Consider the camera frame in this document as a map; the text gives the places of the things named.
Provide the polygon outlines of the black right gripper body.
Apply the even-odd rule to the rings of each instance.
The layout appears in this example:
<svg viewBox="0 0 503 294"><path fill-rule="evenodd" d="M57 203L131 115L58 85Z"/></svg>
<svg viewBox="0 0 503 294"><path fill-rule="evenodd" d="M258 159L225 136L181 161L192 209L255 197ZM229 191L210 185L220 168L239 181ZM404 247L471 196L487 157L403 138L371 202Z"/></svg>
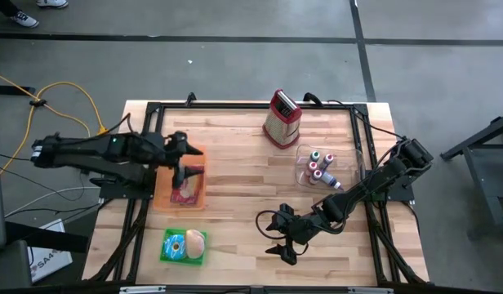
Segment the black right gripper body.
<svg viewBox="0 0 503 294"><path fill-rule="evenodd" d="M300 245L305 245L319 233L319 217L311 212L303 216L289 215L285 224L285 235Z"/></svg>

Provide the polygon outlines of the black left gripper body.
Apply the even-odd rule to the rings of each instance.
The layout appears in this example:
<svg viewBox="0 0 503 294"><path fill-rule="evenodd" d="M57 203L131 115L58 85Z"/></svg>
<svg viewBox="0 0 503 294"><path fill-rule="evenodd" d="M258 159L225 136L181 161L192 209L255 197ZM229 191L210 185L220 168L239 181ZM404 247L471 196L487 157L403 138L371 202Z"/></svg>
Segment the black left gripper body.
<svg viewBox="0 0 503 294"><path fill-rule="evenodd" d="M152 135L152 163L159 166L176 166L182 156L175 156L171 153L171 135Z"/></svg>

